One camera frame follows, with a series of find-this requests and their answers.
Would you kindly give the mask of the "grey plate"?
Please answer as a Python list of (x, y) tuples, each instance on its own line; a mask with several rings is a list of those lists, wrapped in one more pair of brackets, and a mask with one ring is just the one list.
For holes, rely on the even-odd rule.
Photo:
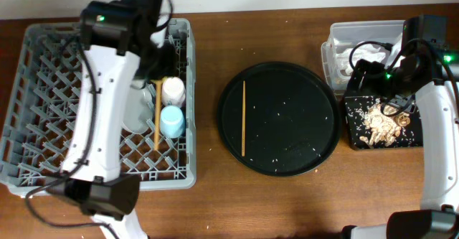
[(149, 127), (148, 119), (152, 119), (153, 111), (148, 106), (152, 96), (142, 80), (133, 80), (128, 92), (122, 128), (135, 134), (145, 133)]

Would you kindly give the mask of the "food scraps pile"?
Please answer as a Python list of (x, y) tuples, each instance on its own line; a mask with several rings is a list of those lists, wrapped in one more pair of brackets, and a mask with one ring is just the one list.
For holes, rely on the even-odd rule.
[(390, 116), (396, 112), (397, 109), (392, 106), (385, 106), (382, 109), (381, 103), (373, 105), (364, 114), (364, 127), (370, 131), (370, 137), (360, 136), (359, 140), (370, 149), (379, 142), (382, 142), (385, 147), (391, 146), (411, 122), (410, 115), (405, 112)]

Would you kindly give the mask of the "pink cup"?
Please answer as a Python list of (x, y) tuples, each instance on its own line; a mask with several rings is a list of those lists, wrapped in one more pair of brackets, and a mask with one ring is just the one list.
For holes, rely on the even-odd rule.
[(165, 106), (181, 108), (186, 99), (186, 88), (182, 79), (178, 77), (165, 79), (161, 89), (161, 97)]

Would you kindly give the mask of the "blue cup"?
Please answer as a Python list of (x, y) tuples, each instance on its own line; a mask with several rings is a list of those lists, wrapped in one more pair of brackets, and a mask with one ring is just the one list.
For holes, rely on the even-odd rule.
[(160, 114), (161, 133), (170, 139), (177, 139), (185, 132), (185, 118), (177, 106), (166, 106)]

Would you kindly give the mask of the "wooden chopstick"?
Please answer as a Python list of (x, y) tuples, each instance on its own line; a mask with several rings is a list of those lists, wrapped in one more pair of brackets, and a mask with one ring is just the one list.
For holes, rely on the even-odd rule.
[(242, 84), (242, 146), (241, 155), (245, 157), (245, 134), (246, 134), (246, 82)]
[(154, 85), (156, 86), (156, 96), (155, 96), (155, 118), (154, 125), (155, 131), (153, 135), (153, 149), (158, 150), (159, 140), (160, 140), (160, 120), (161, 120), (161, 107), (162, 107), (162, 85), (166, 78), (160, 80), (153, 80)]

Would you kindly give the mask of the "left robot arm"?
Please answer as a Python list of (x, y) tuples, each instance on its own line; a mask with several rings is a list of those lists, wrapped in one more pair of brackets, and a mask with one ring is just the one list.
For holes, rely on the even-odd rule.
[(76, 123), (61, 169), (44, 190), (91, 217), (107, 238), (144, 238), (135, 211), (140, 177), (120, 170), (120, 133), (135, 79), (164, 77), (173, 65), (166, 43), (170, 0), (92, 1), (74, 38), (82, 57)]

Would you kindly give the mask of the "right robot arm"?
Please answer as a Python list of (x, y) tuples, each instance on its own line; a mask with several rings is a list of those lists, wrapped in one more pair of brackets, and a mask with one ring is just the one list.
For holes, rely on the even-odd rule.
[(379, 122), (367, 146), (394, 141), (395, 125), (416, 105), (424, 150), (424, 188), (419, 210), (395, 212), (383, 225), (348, 225), (341, 238), (458, 237), (458, 52), (445, 45), (446, 17), (404, 21), (401, 49), (390, 65), (351, 61), (344, 99), (375, 95)]

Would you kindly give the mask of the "white napkin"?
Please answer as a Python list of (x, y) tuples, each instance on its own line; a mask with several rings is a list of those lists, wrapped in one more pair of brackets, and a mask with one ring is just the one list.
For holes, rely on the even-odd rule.
[[(388, 44), (392, 45), (390, 50), (384, 49), (383, 46), (377, 44), (364, 44), (360, 46), (354, 51), (352, 57), (353, 64), (356, 65), (359, 60), (366, 60), (369, 62), (379, 62), (389, 67), (402, 49), (402, 34), (388, 41)], [(344, 71), (344, 74), (348, 76), (353, 72), (349, 63), (349, 56), (353, 48), (355, 48), (355, 45), (346, 48), (343, 52), (337, 53), (334, 56), (338, 70)]]

